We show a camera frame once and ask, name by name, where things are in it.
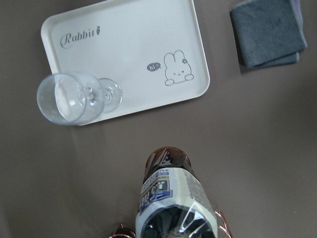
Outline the grey folded cloth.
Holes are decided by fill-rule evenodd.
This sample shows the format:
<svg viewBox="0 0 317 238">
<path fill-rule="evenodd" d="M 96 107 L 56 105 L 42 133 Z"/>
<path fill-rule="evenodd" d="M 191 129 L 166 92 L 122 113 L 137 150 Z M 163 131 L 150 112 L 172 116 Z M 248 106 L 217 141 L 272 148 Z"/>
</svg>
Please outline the grey folded cloth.
<svg viewBox="0 0 317 238">
<path fill-rule="evenodd" d="M 230 16 L 248 69 L 296 63 L 308 46 L 299 0 L 246 0 Z"/>
</svg>

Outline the clear wine glass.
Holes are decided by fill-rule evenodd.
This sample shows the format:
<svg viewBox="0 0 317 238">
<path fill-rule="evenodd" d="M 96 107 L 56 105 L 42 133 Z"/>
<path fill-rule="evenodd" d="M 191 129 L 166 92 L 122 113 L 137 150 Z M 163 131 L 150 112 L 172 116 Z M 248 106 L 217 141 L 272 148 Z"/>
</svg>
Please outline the clear wine glass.
<svg viewBox="0 0 317 238">
<path fill-rule="evenodd" d="M 86 72 L 47 76 L 37 90 L 42 115 L 58 125 L 88 124 L 114 111 L 122 101 L 118 83 Z"/>
</svg>

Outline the cream rabbit tray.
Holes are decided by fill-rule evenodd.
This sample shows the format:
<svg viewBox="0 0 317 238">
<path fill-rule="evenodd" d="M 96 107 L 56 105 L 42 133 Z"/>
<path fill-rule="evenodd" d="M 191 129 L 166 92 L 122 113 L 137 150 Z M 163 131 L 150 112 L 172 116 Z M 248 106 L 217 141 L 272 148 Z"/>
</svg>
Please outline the cream rabbit tray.
<svg viewBox="0 0 317 238">
<path fill-rule="evenodd" d="M 49 17 L 41 37 L 52 73 L 119 84 L 120 105 L 97 121 L 197 98 L 210 85 L 191 0 L 107 0 Z"/>
</svg>

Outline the tea bottle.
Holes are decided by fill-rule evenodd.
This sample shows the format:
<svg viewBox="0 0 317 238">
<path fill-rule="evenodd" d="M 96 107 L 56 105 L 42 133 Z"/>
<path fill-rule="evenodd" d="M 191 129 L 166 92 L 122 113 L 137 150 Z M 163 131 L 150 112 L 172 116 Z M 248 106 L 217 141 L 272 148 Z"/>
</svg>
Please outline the tea bottle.
<svg viewBox="0 0 317 238">
<path fill-rule="evenodd" d="M 217 218 L 189 157 L 175 147 L 146 162 L 136 217 L 138 238 L 216 238 Z"/>
</svg>

